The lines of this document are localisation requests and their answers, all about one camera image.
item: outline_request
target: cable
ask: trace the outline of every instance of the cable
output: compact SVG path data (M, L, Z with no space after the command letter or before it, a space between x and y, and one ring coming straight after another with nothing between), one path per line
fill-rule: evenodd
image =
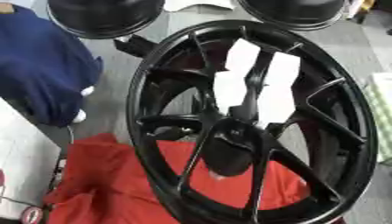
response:
M68 133L69 133L69 138L70 138L70 144L74 143L75 140L75 136L74 136L74 130L71 128L71 126L66 126L66 128L68 129Z
M25 205L25 206L28 206L28 207L36 207L35 205L33 205L31 203L20 201L20 200L17 200L17 199L10 199L10 198L4 197L4 196L0 196L0 199L8 200L10 202L18 203L18 204Z

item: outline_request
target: white cloth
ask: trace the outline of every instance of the white cloth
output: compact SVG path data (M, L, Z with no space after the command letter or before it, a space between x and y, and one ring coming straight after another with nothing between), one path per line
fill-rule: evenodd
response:
M232 0L166 0L164 9L166 11L180 11L193 5L209 4L233 10L235 6L231 1Z

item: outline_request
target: glossy black paint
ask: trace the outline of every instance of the glossy black paint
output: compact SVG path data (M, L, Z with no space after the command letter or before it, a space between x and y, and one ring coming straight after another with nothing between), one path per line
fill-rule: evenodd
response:
M212 83L214 71L221 71L228 48L245 38L262 48L248 75L248 91L238 111L218 112ZM297 111L284 124L258 129L254 122L255 95L263 91L263 70L273 52L289 52L302 58L301 74L292 87ZM196 88L194 111L189 115L161 115L165 106L189 88ZM365 98L351 76L312 42L274 26L241 20L198 24L171 35L144 59L129 88L127 119L129 133L161 203L181 223L285 223L310 224L334 221L346 212L366 189L375 168L377 137ZM283 147L277 138L296 123L306 138L310 165ZM165 162L155 130L172 127L171 140L197 134L181 175ZM218 172L222 164L214 154L214 141L223 140L231 150L245 157L243 165L254 167L251 194L244 208L222 205L195 192L189 185L195 165L208 160ZM260 210L263 174L268 161L285 165L311 189L309 197L275 210Z
M165 0L49 0L51 20L86 39L112 39L153 22Z
M238 0L252 16L289 30L317 30L339 20L344 0Z

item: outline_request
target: green object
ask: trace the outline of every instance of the green object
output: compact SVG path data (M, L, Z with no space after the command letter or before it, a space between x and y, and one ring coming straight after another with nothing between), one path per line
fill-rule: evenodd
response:
M379 138L377 162L392 165L392 73L374 73L364 89Z

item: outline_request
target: gray carpet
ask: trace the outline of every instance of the gray carpet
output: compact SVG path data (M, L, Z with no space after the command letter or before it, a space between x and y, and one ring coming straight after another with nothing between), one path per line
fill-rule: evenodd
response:
M40 16L46 16L44 1L38 0L34 9ZM162 13L153 25L140 34L148 39L160 41L189 25L221 19L252 19L252 17L238 7L234 11L193 7L172 14ZM374 51L364 29L352 22L341 21L324 30L300 34L322 46L360 85L363 85L371 73L383 71L385 68L380 64L379 54L375 53L382 50ZM108 40L84 40L84 42L94 55L103 57L105 72L96 85L96 91L85 101L87 120L73 126L75 135L77 138L83 138L111 132L115 133L120 141L127 143L129 136L125 124L125 96L140 59L118 52ZM376 41L371 39L370 42L374 45ZM56 143L67 145L68 138L65 130L42 125L40 128ZM354 209L346 215L347 223L392 223L392 213L389 211L392 207L390 172L388 167L382 165L377 167L372 185Z

